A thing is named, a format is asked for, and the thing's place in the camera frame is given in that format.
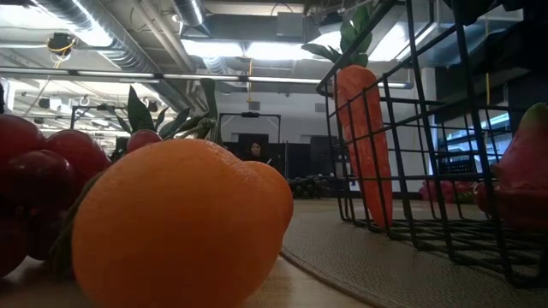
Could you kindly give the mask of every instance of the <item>rug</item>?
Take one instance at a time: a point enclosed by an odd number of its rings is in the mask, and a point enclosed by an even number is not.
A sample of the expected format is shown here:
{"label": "rug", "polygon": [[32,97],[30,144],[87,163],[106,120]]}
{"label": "rug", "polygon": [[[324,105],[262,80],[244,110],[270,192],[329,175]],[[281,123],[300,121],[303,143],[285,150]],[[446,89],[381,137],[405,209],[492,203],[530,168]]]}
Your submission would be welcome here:
{"label": "rug", "polygon": [[453,264],[342,222],[336,211],[294,217],[283,257],[323,283],[375,307],[546,307],[548,289],[520,290],[485,269]]}

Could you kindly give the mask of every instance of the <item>table surface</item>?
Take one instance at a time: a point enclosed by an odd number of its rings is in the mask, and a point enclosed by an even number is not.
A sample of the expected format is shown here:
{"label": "table surface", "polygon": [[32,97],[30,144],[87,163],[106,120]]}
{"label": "table surface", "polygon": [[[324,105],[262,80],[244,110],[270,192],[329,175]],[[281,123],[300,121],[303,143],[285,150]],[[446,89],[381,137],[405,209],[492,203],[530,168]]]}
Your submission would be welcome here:
{"label": "table surface", "polygon": [[[335,210],[332,202],[295,203],[295,214]],[[75,283],[55,284],[41,262],[27,258],[14,272],[0,280],[0,307],[65,308],[92,307]],[[367,308],[337,290],[278,258],[263,286],[251,296],[245,308],[254,307],[348,307]]]}

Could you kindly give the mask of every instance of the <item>orange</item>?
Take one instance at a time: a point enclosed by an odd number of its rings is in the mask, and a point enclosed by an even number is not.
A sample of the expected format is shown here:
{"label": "orange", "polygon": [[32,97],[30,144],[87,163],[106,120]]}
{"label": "orange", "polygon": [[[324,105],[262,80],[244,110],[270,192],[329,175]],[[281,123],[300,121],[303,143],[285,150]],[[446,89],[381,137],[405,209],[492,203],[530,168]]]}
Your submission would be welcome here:
{"label": "orange", "polygon": [[288,185],[288,182],[277,172],[276,169],[266,163],[249,161],[245,164],[255,170],[259,174],[267,189],[267,195],[271,196],[265,199],[265,203],[272,204],[278,210],[279,216],[282,219],[283,231],[288,228],[291,218],[293,217],[293,193]]}
{"label": "orange", "polygon": [[73,266],[103,307],[237,307],[270,273],[283,233],[253,169],[198,139],[112,165],[74,219]]}

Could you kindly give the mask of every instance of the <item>wire basket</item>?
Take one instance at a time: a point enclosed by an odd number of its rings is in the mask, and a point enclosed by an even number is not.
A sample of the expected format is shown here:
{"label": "wire basket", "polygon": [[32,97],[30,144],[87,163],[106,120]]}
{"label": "wire basket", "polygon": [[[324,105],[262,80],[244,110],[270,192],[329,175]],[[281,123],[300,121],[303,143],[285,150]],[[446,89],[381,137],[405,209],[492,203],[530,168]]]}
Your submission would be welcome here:
{"label": "wire basket", "polygon": [[[532,233],[509,227],[508,223],[499,217],[500,209],[496,204],[493,192],[493,182],[496,179],[490,171],[490,164],[498,162],[502,156],[497,149],[497,138],[503,134],[512,134],[509,127],[496,127],[492,123],[493,115],[502,112],[517,111],[508,106],[487,105],[476,103],[476,95],[472,82],[472,74],[468,65],[468,51],[465,41],[463,25],[456,22],[454,26],[440,33],[424,47],[417,50],[414,39],[413,8],[411,0],[405,2],[408,16],[409,47],[411,54],[390,72],[383,74],[378,83],[384,85],[384,97],[381,102],[386,104],[388,121],[384,126],[373,130],[372,118],[367,104],[367,92],[377,83],[362,90],[347,102],[338,102],[337,72],[349,58],[355,47],[371,32],[382,20],[383,16],[397,1],[384,1],[371,18],[371,23],[359,34],[357,40],[342,55],[330,72],[322,79],[317,87],[319,94],[325,96],[328,132],[330,135],[331,163],[333,170],[336,165],[347,166],[351,158],[348,148],[358,147],[359,142],[368,142],[372,149],[372,160],[375,166],[375,176],[366,177],[361,174],[360,156],[354,151],[354,161],[357,163],[357,175],[349,168],[342,168],[341,174],[335,173],[334,181],[341,183],[335,191],[339,214],[343,221],[351,222],[355,226],[366,228],[371,232],[385,233],[391,240],[409,241],[421,251],[442,252],[455,264],[479,266],[503,274],[509,283],[516,287],[547,287],[548,286],[548,245],[547,236],[542,233]],[[461,62],[464,66],[467,96],[464,102],[442,103],[425,99],[418,56],[441,40],[456,33]],[[395,98],[391,96],[389,78],[398,69],[411,65],[418,99]],[[330,104],[329,97],[333,97],[335,104]],[[363,101],[366,133],[357,135],[354,131],[356,115],[351,112],[352,103]],[[396,120],[395,105],[405,104],[413,114]],[[457,124],[435,123],[432,119],[442,112],[453,110],[458,112]],[[343,137],[340,117],[348,115],[350,121],[351,138]],[[337,127],[332,127],[332,119],[336,119]],[[414,148],[407,148],[402,130],[409,129],[416,132],[418,144]],[[389,146],[389,155],[396,165],[391,166],[391,176],[380,176],[379,161],[375,151],[375,138],[378,134],[386,134],[392,140]],[[460,142],[462,149],[452,151],[456,142]],[[420,166],[408,166],[404,163],[406,156],[419,157]],[[371,218],[370,209],[366,202],[364,183],[376,182],[376,188],[381,196],[383,218],[386,228],[381,228]],[[398,185],[401,191],[401,213],[395,213],[392,224],[387,219],[388,208],[382,196],[383,182],[390,181]],[[358,183],[361,191],[361,200],[352,198],[350,184]],[[429,201],[412,200],[410,193],[416,183],[424,182]],[[481,182],[485,185],[488,212],[478,210],[476,205],[464,205],[459,199],[460,183]],[[454,193],[453,199],[448,202],[444,187],[449,187]]]}

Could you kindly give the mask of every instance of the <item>dragon fruit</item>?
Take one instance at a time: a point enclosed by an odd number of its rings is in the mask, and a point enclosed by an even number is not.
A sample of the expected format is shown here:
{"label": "dragon fruit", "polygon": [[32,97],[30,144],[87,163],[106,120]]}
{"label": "dragon fruit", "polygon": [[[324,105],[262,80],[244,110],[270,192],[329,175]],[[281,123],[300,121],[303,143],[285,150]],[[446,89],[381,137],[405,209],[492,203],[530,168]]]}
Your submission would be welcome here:
{"label": "dragon fruit", "polygon": [[548,189],[548,109],[537,103],[520,126],[500,163],[491,166],[501,189]]}

